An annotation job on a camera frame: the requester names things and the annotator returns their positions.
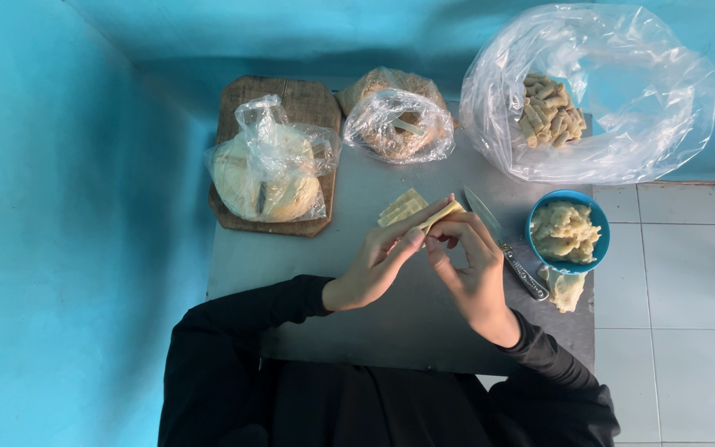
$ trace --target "metal knife handle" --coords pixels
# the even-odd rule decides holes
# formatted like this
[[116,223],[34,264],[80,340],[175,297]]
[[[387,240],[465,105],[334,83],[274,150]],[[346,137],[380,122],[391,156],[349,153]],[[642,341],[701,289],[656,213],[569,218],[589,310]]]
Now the metal knife handle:
[[515,271],[517,277],[521,279],[523,285],[526,286],[531,296],[538,301],[542,301],[545,298],[548,298],[547,289],[545,287],[542,287],[542,285],[536,279],[532,278],[531,275],[528,274],[526,269],[524,269],[521,263],[518,262],[517,258],[515,258],[515,252],[512,251],[511,248],[507,248],[506,250],[501,251],[504,252],[504,258],[507,260],[507,262],[509,262],[509,266]]

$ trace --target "black sleeve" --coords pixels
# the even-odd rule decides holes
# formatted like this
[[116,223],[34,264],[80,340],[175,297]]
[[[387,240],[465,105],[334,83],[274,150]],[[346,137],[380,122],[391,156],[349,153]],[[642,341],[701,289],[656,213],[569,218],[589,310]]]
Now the black sleeve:
[[606,385],[539,326],[513,310],[521,339],[501,348],[521,370],[489,392],[537,445],[613,445],[620,432]]
[[159,446],[214,445],[233,430],[258,374],[260,332],[329,315],[330,280],[301,275],[190,309],[170,339]]

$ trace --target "fingernail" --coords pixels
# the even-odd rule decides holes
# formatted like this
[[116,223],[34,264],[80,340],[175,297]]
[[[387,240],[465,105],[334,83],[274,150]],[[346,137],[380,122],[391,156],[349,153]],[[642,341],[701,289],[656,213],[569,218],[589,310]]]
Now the fingernail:
[[422,230],[411,228],[410,231],[408,231],[407,239],[412,242],[413,245],[421,245],[424,236]]

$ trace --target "white tile floor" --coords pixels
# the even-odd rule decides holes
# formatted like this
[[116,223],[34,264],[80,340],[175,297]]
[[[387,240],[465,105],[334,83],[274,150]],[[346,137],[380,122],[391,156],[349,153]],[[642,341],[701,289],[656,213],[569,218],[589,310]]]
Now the white tile floor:
[[715,186],[594,195],[612,222],[595,270],[595,368],[622,426],[616,441],[714,447]]

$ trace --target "kitchen knife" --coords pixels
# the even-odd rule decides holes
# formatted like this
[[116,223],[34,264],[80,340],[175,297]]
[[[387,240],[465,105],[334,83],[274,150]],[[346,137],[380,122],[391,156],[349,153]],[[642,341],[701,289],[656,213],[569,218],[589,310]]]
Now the kitchen knife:
[[498,248],[501,248],[501,251],[504,253],[504,259],[506,259],[509,267],[513,272],[515,272],[523,285],[526,286],[526,289],[528,289],[531,297],[536,300],[544,300],[545,298],[548,298],[548,290],[543,287],[539,281],[534,279],[534,277],[523,268],[521,263],[518,262],[515,257],[515,251],[506,243],[509,241],[509,238],[506,236],[501,224],[498,223],[485,204],[483,204],[482,201],[476,197],[476,194],[474,194],[473,191],[471,191],[467,186],[465,187],[465,198],[468,199],[470,209],[475,212],[477,216],[479,216],[482,223],[485,227],[487,227],[490,237],[496,241]]

